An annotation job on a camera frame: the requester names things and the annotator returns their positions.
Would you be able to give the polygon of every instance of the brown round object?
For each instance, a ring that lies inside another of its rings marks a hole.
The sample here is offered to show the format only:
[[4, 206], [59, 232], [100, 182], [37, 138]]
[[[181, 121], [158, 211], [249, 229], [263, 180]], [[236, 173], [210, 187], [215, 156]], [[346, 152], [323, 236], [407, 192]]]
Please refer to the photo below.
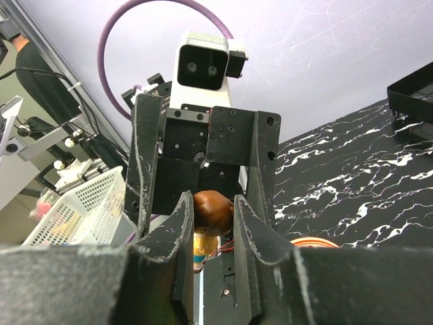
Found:
[[233, 203], [217, 191], [194, 195], [194, 232], [205, 236], [223, 236], [233, 226]]

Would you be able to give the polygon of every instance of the person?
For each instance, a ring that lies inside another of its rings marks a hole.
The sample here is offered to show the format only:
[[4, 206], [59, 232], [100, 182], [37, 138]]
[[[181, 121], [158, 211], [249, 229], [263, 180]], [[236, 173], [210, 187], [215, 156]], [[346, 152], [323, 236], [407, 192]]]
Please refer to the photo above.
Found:
[[[23, 35], [10, 42], [18, 52], [16, 68], [24, 67], [52, 72], [36, 45]], [[59, 125], [81, 113], [78, 102], [56, 76], [35, 74], [25, 70], [17, 71], [16, 76], [35, 102]]]

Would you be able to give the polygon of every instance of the small bottle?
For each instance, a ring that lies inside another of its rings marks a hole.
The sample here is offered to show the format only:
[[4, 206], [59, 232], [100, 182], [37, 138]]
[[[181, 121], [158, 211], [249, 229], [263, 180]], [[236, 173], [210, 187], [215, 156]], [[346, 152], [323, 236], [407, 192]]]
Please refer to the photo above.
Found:
[[218, 248], [218, 237], [194, 233], [194, 273], [200, 273], [208, 256]]

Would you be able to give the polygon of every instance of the plastic bag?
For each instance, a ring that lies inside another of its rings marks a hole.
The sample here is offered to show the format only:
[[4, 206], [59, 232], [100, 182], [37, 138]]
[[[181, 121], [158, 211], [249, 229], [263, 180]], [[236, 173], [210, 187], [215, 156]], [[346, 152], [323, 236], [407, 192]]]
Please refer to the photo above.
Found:
[[45, 188], [41, 193], [41, 197], [36, 201], [35, 209], [30, 212], [28, 217], [34, 222], [39, 223], [59, 198], [59, 194], [49, 188]]

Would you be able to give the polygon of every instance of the white wall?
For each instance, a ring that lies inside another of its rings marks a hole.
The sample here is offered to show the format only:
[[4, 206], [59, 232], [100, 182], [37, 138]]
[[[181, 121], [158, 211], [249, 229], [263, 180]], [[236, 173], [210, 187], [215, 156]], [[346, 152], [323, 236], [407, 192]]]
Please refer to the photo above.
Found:
[[[96, 69], [99, 34], [123, 0], [20, 0], [125, 139], [131, 128], [106, 99]], [[427, 0], [203, 0], [251, 55], [232, 81], [238, 108], [283, 116], [281, 141], [386, 97], [386, 87], [433, 60]], [[171, 79], [184, 30], [218, 33], [178, 4], [141, 5], [108, 42], [110, 84], [120, 94], [155, 72]]]

